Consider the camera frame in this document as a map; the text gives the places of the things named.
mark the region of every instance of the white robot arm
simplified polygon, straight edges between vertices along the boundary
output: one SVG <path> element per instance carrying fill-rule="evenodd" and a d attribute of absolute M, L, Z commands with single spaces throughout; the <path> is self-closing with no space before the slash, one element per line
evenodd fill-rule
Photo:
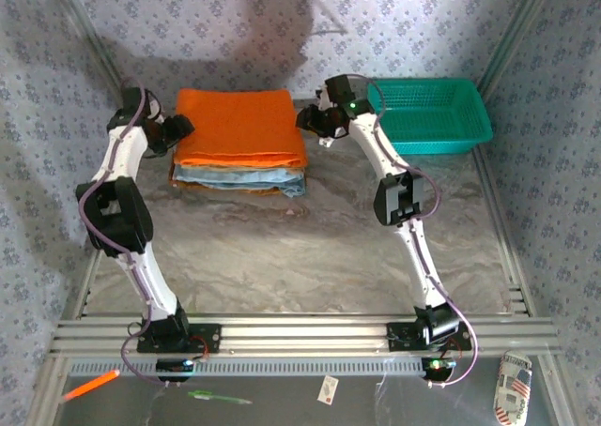
<path fill-rule="evenodd" d="M 189 345 L 190 325 L 154 257 L 152 219 L 135 179 L 148 149 L 154 156 L 166 154 L 193 126 L 182 115 L 163 118 L 159 102 L 147 90 L 124 88 L 122 98 L 123 108 L 107 127 L 102 165 L 91 182 L 77 187 L 76 195 L 86 224 L 96 229 L 88 227 L 92 244 L 116 260 L 147 304 L 144 341 L 157 352 L 177 351 Z"/>
<path fill-rule="evenodd" d="M 409 338 L 425 347 L 445 341 L 456 334 L 460 321 L 442 295 L 444 289 L 425 242 L 420 218 L 423 180 L 407 169 L 399 170 L 409 165 L 376 127 L 378 116 L 370 103 L 356 99 L 347 76 L 327 80 L 316 93 L 318 105 L 310 105 L 299 113 L 297 127 L 316 133 L 326 147 L 346 136 L 359 144 L 379 179 L 374 200 L 376 216 L 381 224 L 395 226 L 400 250 L 411 262 L 409 274 L 418 318 L 417 335 Z"/>

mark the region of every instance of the white label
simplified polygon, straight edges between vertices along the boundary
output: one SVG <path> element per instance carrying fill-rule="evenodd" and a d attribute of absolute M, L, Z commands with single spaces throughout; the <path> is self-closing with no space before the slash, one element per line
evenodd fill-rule
<path fill-rule="evenodd" d="M 321 401 L 324 404 L 331 405 L 334 401 L 334 394 L 336 393 L 337 387 L 338 379 L 331 376 L 324 377 L 323 384 L 321 385 L 321 390 L 319 391 L 319 396 L 317 397 L 317 400 Z"/>
<path fill-rule="evenodd" d="M 331 137 L 325 137 L 325 138 L 319 139 L 319 144 L 324 147 L 330 147 L 332 143 L 334 143 L 334 139 Z"/>

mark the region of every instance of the green plastic basket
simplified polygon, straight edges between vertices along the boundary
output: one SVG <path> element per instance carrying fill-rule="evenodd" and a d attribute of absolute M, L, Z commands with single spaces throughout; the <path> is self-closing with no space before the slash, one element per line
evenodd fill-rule
<path fill-rule="evenodd" d="M 378 79 L 382 128 L 399 154 L 460 154 L 492 138 L 482 98 L 468 79 Z M 367 97 L 380 112 L 371 84 Z"/>

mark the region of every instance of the black bracket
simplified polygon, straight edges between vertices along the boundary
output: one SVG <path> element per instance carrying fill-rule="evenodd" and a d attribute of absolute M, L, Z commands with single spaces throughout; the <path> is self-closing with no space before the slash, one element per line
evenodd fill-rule
<path fill-rule="evenodd" d="M 388 349 L 391 352 L 438 350 L 451 339 L 456 342 L 461 351 L 471 351 L 470 333 L 464 323 L 459 323 L 459 329 L 455 334 L 430 344 L 425 344 L 422 330 L 415 322 L 388 323 L 386 333 Z"/>
<path fill-rule="evenodd" d="M 221 325 L 190 324 L 178 301 L 174 315 L 150 323 L 138 339 L 137 351 L 140 354 L 214 354 L 219 352 L 221 338 Z"/>
<path fill-rule="evenodd" d="M 77 186 L 75 195 L 78 201 L 92 185 L 94 182 Z M 107 208 L 113 201 L 118 203 L 119 211 L 109 213 Z M 112 182 L 104 182 L 87 198 L 84 211 L 99 231 L 132 252 L 144 252 L 147 242 L 152 240 L 154 230 L 150 212 L 131 177 L 118 177 Z M 88 230 L 88 234 L 97 250 L 104 250 L 109 257 L 120 254 L 91 231 Z"/>
<path fill-rule="evenodd" d="M 155 365 L 158 377 L 163 382 L 186 382 L 189 379 L 187 375 L 172 376 L 169 373 L 189 373 L 194 371 L 194 361 L 187 358 L 160 358 Z"/>
<path fill-rule="evenodd" d="M 443 383 L 453 374 L 455 361 L 450 358 L 422 358 L 424 380 Z"/>
<path fill-rule="evenodd" d="M 193 133 L 194 126 L 183 114 L 166 117 L 162 124 L 157 123 L 155 119 L 161 114 L 161 109 L 159 109 L 155 117 L 149 118 L 151 114 L 150 101 L 156 98 L 150 90 L 145 90 L 145 93 L 146 101 L 135 125 L 143 129 L 148 142 L 148 148 L 154 153 L 151 157 L 164 156 L 182 138 Z M 107 130 L 111 131 L 115 128 L 128 125 L 138 111 L 141 100 L 142 92 L 140 88 L 123 87 L 121 89 L 123 107 L 118 109 L 113 115 L 106 127 Z"/>
<path fill-rule="evenodd" d="M 138 339 L 137 351 L 140 354 L 216 354 L 222 339 L 222 325 L 218 324 L 191 324 L 190 336 L 178 345 L 168 346 L 154 342 L 143 335 Z"/>
<path fill-rule="evenodd" d="M 348 76 L 344 74 L 328 79 L 326 89 L 328 99 L 335 104 L 334 107 L 323 111 L 314 104 L 305 107 L 297 115 L 297 128 L 309 130 L 321 138 L 343 138 L 348 135 L 351 119 L 374 112 L 368 99 L 357 99 L 350 89 Z M 322 93 L 322 90 L 317 90 L 317 97 L 320 98 Z M 336 135 L 339 129 L 343 129 L 345 133 Z"/>
<path fill-rule="evenodd" d="M 374 212 L 380 224 L 391 226 L 420 213 L 424 200 L 424 180 L 409 171 L 401 175 L 386 175 L 379 181 Z"/>

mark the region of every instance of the folded towel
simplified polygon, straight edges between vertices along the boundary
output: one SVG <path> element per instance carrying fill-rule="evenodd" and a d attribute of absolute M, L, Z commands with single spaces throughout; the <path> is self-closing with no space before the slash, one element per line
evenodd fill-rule
<path fill-rule="evenodd" d="M 304 168 L 307 155 L 286 90 L 223 93 L 183 89 L 177 113 L 195 131 L 177 145 L 174 163 L 188 166 Z"/>
<path fill-rule="evenodd" d="M 181 180 L 171 179 L 171 185 L 173 187 L 180 187 L 186 190 L 215 190 L 205 187 L 204 185 L 197 184 L 196 182 L 182 182 Z M 272 194 L 281 194 L 279 189 L 267 189 L 267 190 L 240 190 L 243 193 L 251 193 L 260 196 L 271 196 Z"/>
<path fill-rule="evenodd" d="M 289 197 L 305 193 L 304 172 L 273 168 L 263 171 L 215 171 L 211 167 L 176 165 L 173 178 L 180 182 L 203 185 L 219 190 L 259 190 L 277 189 Z"/>

